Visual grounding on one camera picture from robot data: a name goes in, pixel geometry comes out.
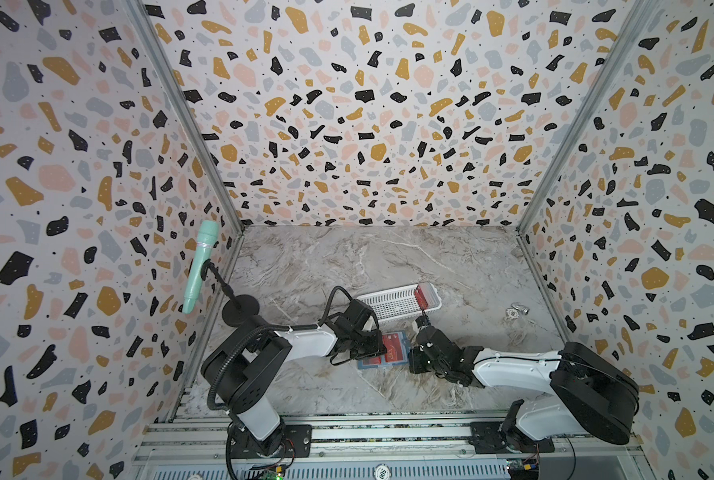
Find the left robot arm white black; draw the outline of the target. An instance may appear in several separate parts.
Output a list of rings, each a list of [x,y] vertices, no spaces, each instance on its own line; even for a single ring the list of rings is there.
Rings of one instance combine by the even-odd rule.
[[[326,358],[333,366],[386,353],[374,309],[352,299],[342,312],[327,311],[316,324],[274,325],[247,316],[201,367],[212,411],[231,419],[227,446],[270,457],[290,445],[286,425],[267,398],[282,367],[302,358]]]

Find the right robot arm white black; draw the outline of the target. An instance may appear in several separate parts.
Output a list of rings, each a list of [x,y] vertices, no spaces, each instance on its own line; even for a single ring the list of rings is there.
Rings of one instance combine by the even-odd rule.
[[[630,441],[639,410],[637,383],[585,345],[545,353],[460,347],[422,315],[414,322],[413,374],[433,373],[462,387],[515,387],[536,400],[514,401],[500,424],[475,422],[471,443],[484,453],[551,453],[553,438],[590,435],[612,445]]]

